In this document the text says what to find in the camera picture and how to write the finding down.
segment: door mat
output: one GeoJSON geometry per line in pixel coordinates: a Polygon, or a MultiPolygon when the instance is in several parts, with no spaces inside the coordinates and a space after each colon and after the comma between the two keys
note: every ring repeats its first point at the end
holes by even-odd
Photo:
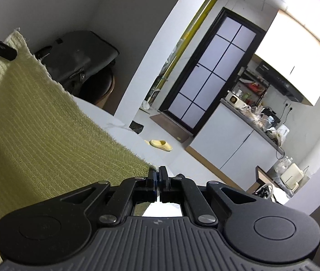
{"type": "Polygon", "coordinates": [[[192,136],[190,132],[162,113],[151,116],[150,119],[181,143],[192,136]]]}

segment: white upper cabinet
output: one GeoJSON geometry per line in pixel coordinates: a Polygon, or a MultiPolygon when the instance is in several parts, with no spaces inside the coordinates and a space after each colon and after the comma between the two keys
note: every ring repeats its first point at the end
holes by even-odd
{"type": "Polygon", "coordinates": [[[292,17],[279,11],[255,54],[300,91],[304,104],[320,97],[320,42],[292,17]]]}

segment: white tile floor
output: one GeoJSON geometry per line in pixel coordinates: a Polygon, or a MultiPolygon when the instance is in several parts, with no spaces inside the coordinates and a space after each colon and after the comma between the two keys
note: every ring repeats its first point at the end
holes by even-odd
{"type": "Polygon", "coordinates": [[[181,173],[185,177],[193,179],[197,185],[205,185],[209,180],[221,181],[221,179],[185,151],[185,148],[191,142],[191,139],[184,143],[178,142],[150,119],[150,116],[159,114],[159,112],[153,109],[150,109],[149,112],[150,114],[147,114],[146,112],[139,110],[136,113],[134,121],[144,126],[144,129],[139,136],[148,141],[152,139],[163,139],[173,147],[172,151],[166,152],[150,145],[149,150],[156,151],[159,157],[166,162],[164,165],[170,168],[174,175],[181,173]]]}

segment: yellow-green towel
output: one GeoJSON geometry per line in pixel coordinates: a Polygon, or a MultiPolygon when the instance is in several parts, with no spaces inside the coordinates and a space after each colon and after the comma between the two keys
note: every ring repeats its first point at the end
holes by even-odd
{"type": "Polygon", "coordinates": [[[81,112],[19,32],[5,42],[18,55],[0,57],[0,218],[98,180],[147,175],[149,165],[81,112]]]}

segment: glass door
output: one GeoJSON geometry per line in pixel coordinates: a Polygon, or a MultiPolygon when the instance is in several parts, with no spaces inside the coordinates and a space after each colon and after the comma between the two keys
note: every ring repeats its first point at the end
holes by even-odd
{"type": "Polygon", "coordinates": [[[227,9],[221,14],[208,31],[214,34],[204,37],[160,107],[193,134],[205,124],[231,83],[235,84],[234,77],[247,65],[265,33],[227,9]]]}

